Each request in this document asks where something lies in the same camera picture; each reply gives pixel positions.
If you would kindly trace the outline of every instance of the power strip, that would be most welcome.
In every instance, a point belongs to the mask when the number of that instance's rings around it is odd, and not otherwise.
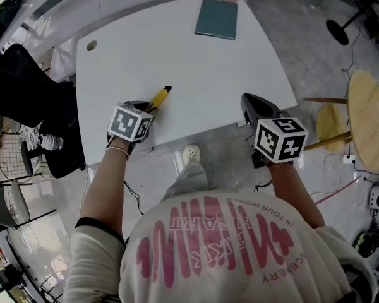
[[[343,164],[353,164],[353,161],[355,161],[355,155],[344,155],[342,157]]]

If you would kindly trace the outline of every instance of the concrete floor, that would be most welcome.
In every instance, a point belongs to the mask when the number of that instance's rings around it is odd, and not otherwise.
[[[338,0],[249,0],[248,4],[278,54],[297,98],[298,106],[289,112],[309,129],[308,143],[316,142],[315,118],[321,104],[308,103],[303,98],[344,97],[348,77],[341,69],[351,64],[351,45],[344,47],[335,41],[325,21],[331,18],[344,23],[356,9]],[[353,41],[359,33],[357,26],[348,27],[347,33]],[[355,69],[365,69],[379,81],[379,49],[365,38],[364,32],[354,45],[354,66],[350,73]],[[231,125],[158,146],[152,153],[135,155],[127,166],[126,180],[140,194],[141,210],[146,212],[156,205],[174,182],[182,166],[181,152],[189,143],[200,146],[201,163],[211,188],[253,192],[255,184],[269,181],[267,169],[253,169],[250,146],[245,142],[251,134],[248,126]],[[332,192],[339,185],[338,174],[323,165],[328,154],[324,149],[307,151],[294,163],[310,193]],[[340,170],[342,186],[361,175],[334,156],[326,164]],[[357,167],[363,167],[359,160]],[[365,176],[377,180],[376,176],[363,173],[358,182],[318,205],[327,224],[351,243],[371,223],[368,208],[371,184],[363,180]],[[86,179],[86,172],[76,171],[61,180],[23,188],[32,217],[52,208],[58,211],[22,228],[21,232],[11,232],[16,250],[31,266],[38,283],[52,275],[49,281],[56,286],[55,295],[63,291],[68,274],[69,238],[77,221]],[[260,191],[274,194],[271,186]],[[127,190],[124,196],[123,232],[127,237],[141,215]],[[325,195],[316,193],[312,197],[317,201]],[[374,264],[377,256],[368,261]]]

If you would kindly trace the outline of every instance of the teal notebook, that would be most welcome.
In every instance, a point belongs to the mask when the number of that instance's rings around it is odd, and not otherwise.
[[[202,0],[195,33],[234,40],[238,20],[237,3]]]

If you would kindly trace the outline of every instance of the black round base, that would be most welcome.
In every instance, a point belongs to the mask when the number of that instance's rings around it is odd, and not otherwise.
[[[345,30],[342,29],[342,27],[338,23],[336,23],[333,20],[327,20],[326,26],[329,32],[333,35],[335,39],[337,39],[337,41],[341,45],[344,45],[344,46],[348,45],[349,43],[348,36]]]

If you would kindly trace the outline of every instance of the forearm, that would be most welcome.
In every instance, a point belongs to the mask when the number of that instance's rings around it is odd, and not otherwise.
[[[127,150],[129,143],[116,138],[111,146]],[[94,218],[122,234],[125,165],[122,151],[106,151],[83,200],[80,218]]]
[[[273,164],[270,168],[275,195],[293,206],[312,227],[325,225],[322,214],[304,187],[298,172],[290,164]]]

